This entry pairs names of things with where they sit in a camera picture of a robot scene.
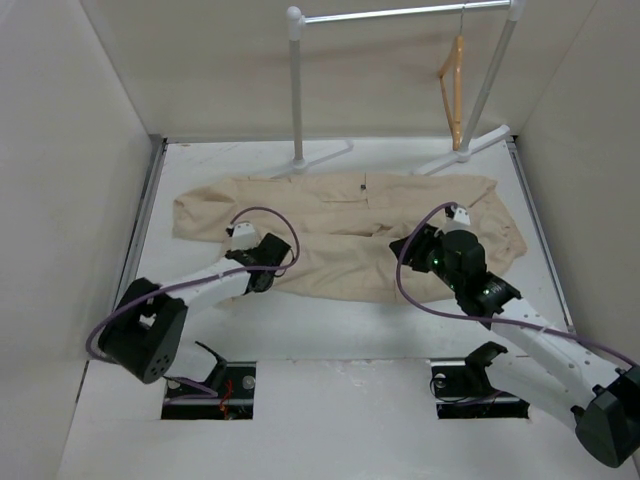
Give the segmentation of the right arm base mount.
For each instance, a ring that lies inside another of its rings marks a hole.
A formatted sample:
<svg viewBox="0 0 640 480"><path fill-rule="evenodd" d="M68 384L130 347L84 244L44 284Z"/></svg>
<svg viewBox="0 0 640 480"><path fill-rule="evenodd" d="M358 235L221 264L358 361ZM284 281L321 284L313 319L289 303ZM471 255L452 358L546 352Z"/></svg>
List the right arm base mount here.
<svg viewBox="0 0 640 480"><path fill-rule="evenodd" d="M491 387L463 359L433 361L430 368L439 420L529 418L527 402Z"/></svg>

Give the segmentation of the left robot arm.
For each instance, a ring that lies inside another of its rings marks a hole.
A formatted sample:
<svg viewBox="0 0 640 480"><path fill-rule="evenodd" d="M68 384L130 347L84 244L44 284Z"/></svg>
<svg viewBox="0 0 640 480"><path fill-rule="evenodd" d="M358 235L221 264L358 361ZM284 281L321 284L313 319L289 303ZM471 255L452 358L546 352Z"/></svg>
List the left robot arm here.
<svg viewBox="0 0 640 480"><path fill-rule="evenodd" d="M223 301L267 291L291 251L271 233L255 243L243 236L232 246L211 266L173 284L132 282L98 336L100 352L144 384L186 379L202 398L219 395L225 377L215 367L220 361L211 349L185 339L185 326Z"/></svg>

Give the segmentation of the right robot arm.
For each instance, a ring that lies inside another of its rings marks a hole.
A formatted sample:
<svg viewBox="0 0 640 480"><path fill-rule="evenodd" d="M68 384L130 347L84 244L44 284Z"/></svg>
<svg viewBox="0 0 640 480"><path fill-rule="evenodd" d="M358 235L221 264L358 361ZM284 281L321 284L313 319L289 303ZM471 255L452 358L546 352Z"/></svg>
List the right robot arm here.
<svg viewBox="0 0 640 480"><path fill-rule="evenodd" d="M483 396L499 390L573 430L601 464L620 467L639 449L639 367L621 368L587 341L554 329L508 282L490 272L477 236L426 224L390 243L396 266L435 275L454 294L459 319L474 320L526 355L487 342L469 354L464 384Z"/></svg>

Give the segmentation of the beige trousers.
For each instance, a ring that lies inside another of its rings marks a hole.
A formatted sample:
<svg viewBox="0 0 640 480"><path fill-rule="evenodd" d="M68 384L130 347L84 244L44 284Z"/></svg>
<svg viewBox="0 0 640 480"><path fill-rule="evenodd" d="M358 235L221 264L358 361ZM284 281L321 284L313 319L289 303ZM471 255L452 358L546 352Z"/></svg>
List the beige trousers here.
<svg viewBox="0 0 640 480"><path fill-rule="evenodd" d="M295 266L275 289L306 297L403 302L391 242L408 236L436 206L466 207L490 271L503 275L526 254L525 240L496 191L477 175L304 174L279 179L232 177L192 189L173 202L175 237L227 241L237 214L261 235L298 240Z"/></svg>

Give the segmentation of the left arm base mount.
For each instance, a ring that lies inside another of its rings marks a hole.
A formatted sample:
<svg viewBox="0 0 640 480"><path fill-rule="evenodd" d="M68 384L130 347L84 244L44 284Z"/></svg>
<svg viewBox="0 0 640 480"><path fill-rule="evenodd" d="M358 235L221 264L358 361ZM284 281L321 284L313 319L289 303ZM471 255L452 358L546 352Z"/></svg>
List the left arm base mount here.
<svg viewBox="0 0 640 480"><path fill-rule="evenodd" d="M217 365L203 384L168 380L162 420L251 420L254 414L257 364Z"/></svg>

